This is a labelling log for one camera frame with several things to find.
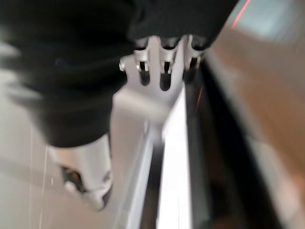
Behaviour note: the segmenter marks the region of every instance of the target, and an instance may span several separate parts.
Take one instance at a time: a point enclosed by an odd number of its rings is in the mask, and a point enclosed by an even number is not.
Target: black sleeve
[[[133,5],[126,0],[2,0],[0,68],[16,82],[10,98],[25,106],[48,144],[72,147],[109,131],[112,95],[131,54]]]

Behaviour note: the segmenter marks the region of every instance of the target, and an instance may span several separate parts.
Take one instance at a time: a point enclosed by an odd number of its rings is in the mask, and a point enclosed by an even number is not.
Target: wooden surface
[[[224,29],[207,59],[281,221],[305,228],[305,55]]]

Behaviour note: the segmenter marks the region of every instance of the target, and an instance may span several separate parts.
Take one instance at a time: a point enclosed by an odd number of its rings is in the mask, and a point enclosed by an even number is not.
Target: silver metal bracket
[[[200,62],[203,60],[206,49],[204,50],[195,50],[192,47],[193,36],[190,35],[188,43],[184,52],[184,69],[186,71],[191,68],[198,69]]]

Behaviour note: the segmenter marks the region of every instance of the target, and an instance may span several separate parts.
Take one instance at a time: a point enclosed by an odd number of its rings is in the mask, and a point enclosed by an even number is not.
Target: robotic hand
[[[0,2],[0,40],[14,50],[0,53],[0,68],[16,75],[8,94],[50,145],[68,191],[94,210],[109,199],[112,96],[127,81],[120,59],[134,51],[148,85],[148,38],[159,36],[160,87],[167,91],[178,42],[189,35],[183,79],[190,82],[237,1]]]

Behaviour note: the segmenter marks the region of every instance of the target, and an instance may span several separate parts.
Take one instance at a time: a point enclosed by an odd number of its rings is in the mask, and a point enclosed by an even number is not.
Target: red line
[[[198,96],[198,99],[197,99],[196,110],[198,110],[198,107],[199,107],[199,102],[200,102],[200,99],[201,99],[201,96],[202,96],[202,90],[203,90],[203,87],[200,88],[199,96]]]
[[[247,0],[246,3],[244,4],[244,6],[242,7],[242,9],[239,11],[239,13],[237,14],[233,25],[232,25],[232,29],[234,29],[235,25],[238,23],[240,17],[242,16],[242,14],[244,13],[244,11],[246,10],[247,6],[249,5],[249,3],[251,2],[251,0]]]

